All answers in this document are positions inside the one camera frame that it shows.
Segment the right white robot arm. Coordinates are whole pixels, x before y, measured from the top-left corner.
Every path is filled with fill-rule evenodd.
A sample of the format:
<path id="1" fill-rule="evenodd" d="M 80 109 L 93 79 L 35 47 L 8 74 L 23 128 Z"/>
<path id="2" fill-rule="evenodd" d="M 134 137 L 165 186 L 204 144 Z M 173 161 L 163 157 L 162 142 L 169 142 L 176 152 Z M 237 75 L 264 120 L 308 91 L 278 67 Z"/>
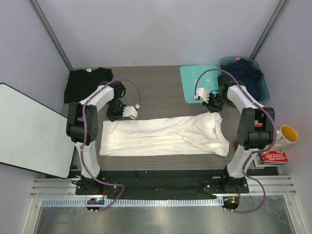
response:
<path id="1" fill-rule="evenodd" d="M 247 168 L 251 160 L 266 146 L 275 141 L 275 111 L 265 108 L 239 84 L 233 77 L 223 74 L 218 77 L 216 94 L 204 88 L 195 88 L 195 98 L 203 101 L 210 113 L 220 112 L 226 101 L 232 102 L 240 112 L 240 121 L 236 139 L 238 147 L 231 162 L 225 166 L 220 178 L 204 181 L 204 191 L 212 194 L 236 194 L 249 192 L 247 184 Z"/>

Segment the white printed t shirt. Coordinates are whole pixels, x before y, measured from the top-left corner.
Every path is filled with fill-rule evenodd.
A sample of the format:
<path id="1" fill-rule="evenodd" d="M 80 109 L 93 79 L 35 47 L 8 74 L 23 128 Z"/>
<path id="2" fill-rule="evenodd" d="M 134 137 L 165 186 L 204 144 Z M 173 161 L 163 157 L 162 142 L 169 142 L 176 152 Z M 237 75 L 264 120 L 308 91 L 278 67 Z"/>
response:
<path id="1" fill-rule="evenodd" d="M 229 142 L 218 113 L 150 120 L 104 121 L 101 156 L 215 154 L 226 157 Z"/>

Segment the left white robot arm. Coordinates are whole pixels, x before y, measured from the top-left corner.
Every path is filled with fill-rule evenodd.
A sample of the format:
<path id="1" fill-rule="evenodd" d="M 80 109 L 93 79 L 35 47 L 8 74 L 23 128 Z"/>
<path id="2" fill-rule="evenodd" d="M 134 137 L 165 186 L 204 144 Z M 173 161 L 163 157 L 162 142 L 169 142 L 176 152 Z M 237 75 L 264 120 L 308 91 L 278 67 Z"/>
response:
<path id="1" fill-rule="evenodd" d="M 76 183 L 78 194 L 100 194 L 104 183 L 97 160 L 98 112 L 108 105 L 107 117 L 115 121 L 126 107 L 119 99 L 126 93 L 121 81 L 104 82 L 86 99 L 71 102 L 68 108 L 66 134 L 75 144 L 81 162 L 81 176 Z"/>

